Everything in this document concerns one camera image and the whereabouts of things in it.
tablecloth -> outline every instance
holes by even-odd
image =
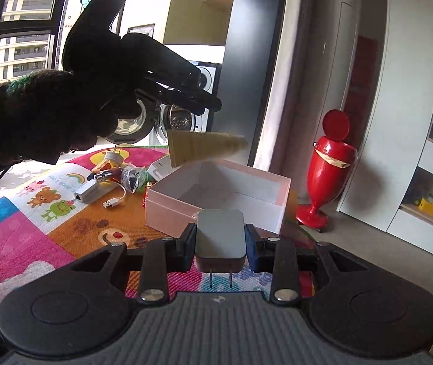
[[[165,236],[145,225],[143,195],[127,195],[111,209],[101,203],[120,196],[122,189],[107,186],[100,198],[87,205],[74,200],[74,191],[86,182],[91,169],[105,150],[91,152],[55,166],[0,198],[0,302],[13,289],[27,284],[102,246],[123,241],[128,248],[141,248],[154,238]],[[125,162],[149,166],[166,149],[126,147],[120,149]],[[135,297],[139,273],[130,273],[126,296]],[[303,294],[311,295],[311,279],[302,275]],[[269,296],[271,275],[255,274],[248,267],[233,275],[209,276],[193,265],[188,273],[169,273],[171,295],[176,291],[260,290]]]

yellow box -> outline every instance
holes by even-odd
[[[430,203],[425,198],[421,199],[421,203],[418,208],[425,214],[431,215],[433,217],[433,203]]]

metal screw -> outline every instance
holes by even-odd
[[[287,288],[284,288],[282,290],[277,290],[276,292],[274,292],[274,298],[282,302],[290,302],[291,300],[294,300],[297,297],[298,297],[298,293],[296,291],[288,290]]]
[[[149,289],[141,293],[140,297],[146,302],[155,302],[157,300],[161,300],[164,297],[164,292],[157,289]]]

cartoon frog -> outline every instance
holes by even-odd
[[[53,203],[51,207],[46,211],[45,214],[42,214],[42,218],[46,218],[47,222],[50,222],[52,219],[58,219],[58,217],[63,217],[64,215],[69,214],[69,212],[76,208],[76,206],[73,205],[74,200],[66,201],[66,200],[60,200],[56,203]]]

gray floor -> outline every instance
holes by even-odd
[[[337,202],[322,210],[330,216],[326,232],[305,228],[317,241],[328,241],[433,294],[433,254],[336,211]]]

